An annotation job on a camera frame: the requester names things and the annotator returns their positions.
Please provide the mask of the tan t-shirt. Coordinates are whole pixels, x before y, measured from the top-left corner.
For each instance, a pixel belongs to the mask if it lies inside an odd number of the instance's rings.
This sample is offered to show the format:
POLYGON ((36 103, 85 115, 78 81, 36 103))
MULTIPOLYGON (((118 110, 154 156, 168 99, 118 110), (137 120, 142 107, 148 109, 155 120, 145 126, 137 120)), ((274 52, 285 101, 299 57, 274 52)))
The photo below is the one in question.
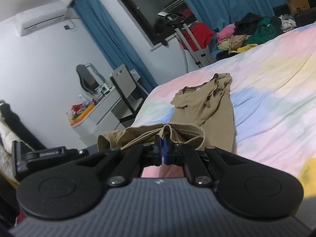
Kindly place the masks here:
POLYGON ((184 87, 171 101, 175 109, 170 122, 100 134, 98 150, 127 150, 136 144, 153 143, 157 136, 169 136, 174 143, 197 150, 214 146, 231 152, 235 139, 231 81, 229 73, 219 73, 198 87, 184 87))

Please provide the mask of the vanity mirror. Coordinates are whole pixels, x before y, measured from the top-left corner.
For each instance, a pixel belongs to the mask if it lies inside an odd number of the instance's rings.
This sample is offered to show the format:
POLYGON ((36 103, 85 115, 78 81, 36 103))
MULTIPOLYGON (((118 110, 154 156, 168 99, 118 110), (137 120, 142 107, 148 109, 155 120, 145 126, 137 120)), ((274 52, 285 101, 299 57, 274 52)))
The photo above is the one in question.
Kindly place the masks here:
POLYGON ((80 86, 87 93, 87 95, 93 98, 100 96, 98 89, 106 83, 106 80, 98 72, 95 66, 92 63, 79 64, 75 69, 79 78, 80 86), (101 80, 101 83, 97 81, 96 77, 90 72, 89 69, 91 69, 93 73, 101 80))

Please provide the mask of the pastel tie-dye bed sheet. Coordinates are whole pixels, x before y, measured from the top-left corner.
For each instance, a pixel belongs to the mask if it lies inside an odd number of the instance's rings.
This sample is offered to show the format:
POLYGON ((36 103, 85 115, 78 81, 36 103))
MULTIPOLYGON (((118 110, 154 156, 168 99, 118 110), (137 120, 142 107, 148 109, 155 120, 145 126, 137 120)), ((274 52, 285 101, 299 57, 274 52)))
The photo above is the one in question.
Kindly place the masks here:
POLYGON ((292 174, 315 197, 315 24, 158 86, 134 126, 170 121, 175 94, 215 73, 232 77, 234 152, 292 174))

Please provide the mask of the grey chair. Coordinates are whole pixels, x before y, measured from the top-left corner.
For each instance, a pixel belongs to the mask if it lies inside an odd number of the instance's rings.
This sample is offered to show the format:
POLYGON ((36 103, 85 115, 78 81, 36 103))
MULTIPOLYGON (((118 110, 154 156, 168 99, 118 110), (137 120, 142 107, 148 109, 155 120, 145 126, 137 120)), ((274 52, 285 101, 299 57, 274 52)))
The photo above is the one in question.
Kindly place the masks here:
POLYGON ((147 98, 147 94, 124 64, 110 74, 110 80, 121 98, 118 104, 114 106, 114 115, 120 123, 126 125, 128 122, 135 120, 147 98))

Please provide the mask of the white air conditioner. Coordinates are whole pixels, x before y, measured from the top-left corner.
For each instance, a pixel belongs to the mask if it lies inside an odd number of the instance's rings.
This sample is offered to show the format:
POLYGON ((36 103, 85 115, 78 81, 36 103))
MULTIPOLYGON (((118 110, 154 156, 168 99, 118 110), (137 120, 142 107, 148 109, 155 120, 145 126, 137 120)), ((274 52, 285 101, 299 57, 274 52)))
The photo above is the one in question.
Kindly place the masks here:
POLYGON ((16 14, 14 23, 20 36, 25 36, 63 21, 67 10, 66 5, 62 1, 51 3, 16 14))

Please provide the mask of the yellow garment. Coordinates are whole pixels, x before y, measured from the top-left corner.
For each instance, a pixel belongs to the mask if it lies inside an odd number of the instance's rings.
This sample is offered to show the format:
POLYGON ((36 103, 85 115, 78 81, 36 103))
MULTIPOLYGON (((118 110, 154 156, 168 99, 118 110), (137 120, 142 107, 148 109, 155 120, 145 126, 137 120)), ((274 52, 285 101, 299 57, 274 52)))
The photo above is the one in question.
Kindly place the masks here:
POLYGON ((232 50, 231 53, 237 53, 237 54, 240 54, 240 53, 243 53, 245 51, 248 51, 254 47, 257 47, 258 44, 247 44, 243 47, 240 47, 240 48, 237 48, 236 50, 232 50))

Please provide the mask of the beige garment on pile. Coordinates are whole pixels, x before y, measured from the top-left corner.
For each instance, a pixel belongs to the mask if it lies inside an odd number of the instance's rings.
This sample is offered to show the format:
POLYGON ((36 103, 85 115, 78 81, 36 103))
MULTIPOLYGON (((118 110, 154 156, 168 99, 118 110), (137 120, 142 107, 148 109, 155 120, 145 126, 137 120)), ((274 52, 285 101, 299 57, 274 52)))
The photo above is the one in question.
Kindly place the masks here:
POLYGON ((250 35, 233 35, 229 38, 229 50, 228 53, 230 54, 233 51, 241 48, 243 46, 243 42, 247 40, 250 35))

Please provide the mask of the blue curtain left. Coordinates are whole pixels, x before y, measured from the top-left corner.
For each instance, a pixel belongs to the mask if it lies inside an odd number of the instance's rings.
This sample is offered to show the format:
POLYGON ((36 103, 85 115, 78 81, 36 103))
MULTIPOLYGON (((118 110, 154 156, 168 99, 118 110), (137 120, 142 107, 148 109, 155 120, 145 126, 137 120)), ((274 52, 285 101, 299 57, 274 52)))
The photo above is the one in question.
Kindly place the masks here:
POLYGON ((124 64, 139 73, 140 84, 147 92, 157 87, 146 65, 100 0, 73 0, 71 6, 112 69, 124 64))

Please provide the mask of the green garment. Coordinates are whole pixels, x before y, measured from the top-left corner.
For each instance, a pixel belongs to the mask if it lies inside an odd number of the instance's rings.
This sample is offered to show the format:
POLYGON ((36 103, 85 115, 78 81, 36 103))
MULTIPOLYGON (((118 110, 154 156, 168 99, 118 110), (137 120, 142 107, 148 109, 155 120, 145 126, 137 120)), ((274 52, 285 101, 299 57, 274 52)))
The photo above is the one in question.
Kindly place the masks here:
POLYGON ((271 24, 270 18, 263 18, 256 28, 256 31, 243 42, 243 46, 248 44, 264 44, 276 37, 276 29, 271 24))

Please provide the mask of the pink garment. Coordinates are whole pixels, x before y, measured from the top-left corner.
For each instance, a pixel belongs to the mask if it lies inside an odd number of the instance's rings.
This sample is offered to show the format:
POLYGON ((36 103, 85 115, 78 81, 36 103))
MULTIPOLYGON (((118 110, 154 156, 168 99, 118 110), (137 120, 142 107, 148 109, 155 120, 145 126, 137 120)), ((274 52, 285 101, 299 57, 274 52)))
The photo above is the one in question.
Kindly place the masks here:
POLYGON ((216 34, 218 43, 221 43, 231 37, 235 32, 235 24, 229 24, 216 34))

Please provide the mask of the red garment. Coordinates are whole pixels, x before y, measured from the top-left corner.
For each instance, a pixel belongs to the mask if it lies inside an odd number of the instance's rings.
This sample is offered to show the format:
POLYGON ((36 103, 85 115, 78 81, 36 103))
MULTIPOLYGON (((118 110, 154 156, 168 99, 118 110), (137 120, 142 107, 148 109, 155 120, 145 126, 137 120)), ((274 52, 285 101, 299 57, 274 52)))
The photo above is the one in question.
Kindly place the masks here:
MULTIPOLYGON (((215 32, 208 28, 205 23, 193 23, 189 29, 202 49, 206 49, 215 34, 215 32)), ((186 38, 192 50, 197 51, 198 48, 196 44, 185 29, 182 30, 182 34, 186 38)))

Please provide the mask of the black garment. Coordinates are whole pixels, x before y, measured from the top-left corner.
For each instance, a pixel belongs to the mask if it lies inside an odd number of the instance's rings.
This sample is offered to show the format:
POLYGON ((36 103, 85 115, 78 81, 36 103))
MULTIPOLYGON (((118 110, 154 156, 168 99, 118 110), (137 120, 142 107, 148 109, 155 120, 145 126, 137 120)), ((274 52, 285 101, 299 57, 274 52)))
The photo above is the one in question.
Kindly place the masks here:
MULTIPOLYGON (((253 35, 263 18, 262 16, 249 12, 242 20, 235 22, 234 35, 253 35)), ((268 17, 268 19, 270 19, 270 24, 272 24, 276 30, 276 36, 283 34, 281 30, 281 19, 276 16, 268 17)))

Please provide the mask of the black sofa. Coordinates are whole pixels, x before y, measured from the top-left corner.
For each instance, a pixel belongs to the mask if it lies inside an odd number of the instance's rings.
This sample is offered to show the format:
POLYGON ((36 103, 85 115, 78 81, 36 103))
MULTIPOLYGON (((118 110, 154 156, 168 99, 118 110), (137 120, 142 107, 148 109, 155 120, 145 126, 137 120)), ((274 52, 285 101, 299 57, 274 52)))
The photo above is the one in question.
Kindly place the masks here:
POLYGON ((299 12, 294 16, 291 15, 287 2, 273 9, 274 14, 284 20, 292 19, 296 23, 296 27, 302 27, 315 22, 315 0, 308 0, 310 8, 303 12, 299 12))

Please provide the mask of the brown paper bag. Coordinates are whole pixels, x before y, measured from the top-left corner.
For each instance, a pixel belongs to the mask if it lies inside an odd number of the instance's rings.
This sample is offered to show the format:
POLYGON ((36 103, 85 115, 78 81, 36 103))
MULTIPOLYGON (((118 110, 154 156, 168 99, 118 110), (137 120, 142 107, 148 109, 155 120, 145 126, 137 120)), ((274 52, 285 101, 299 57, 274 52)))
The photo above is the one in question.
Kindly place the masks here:
POLYGON ((310 8, 308 0, 286 0, 292 16, 310 8))

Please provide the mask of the dark window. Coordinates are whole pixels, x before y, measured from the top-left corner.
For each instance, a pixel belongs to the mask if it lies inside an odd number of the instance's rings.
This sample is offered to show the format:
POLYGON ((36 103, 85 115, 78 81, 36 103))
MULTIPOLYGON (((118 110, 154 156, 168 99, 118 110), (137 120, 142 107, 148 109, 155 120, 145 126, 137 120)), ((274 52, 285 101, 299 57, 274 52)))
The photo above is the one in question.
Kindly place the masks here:
POLYGON ((164 23, 160 13, 180 13, 191 24, 197 19, 185 0, 120 0, 140 25, 152 44, 166 45, 166 38, 174 34, 172 27, 164 23))

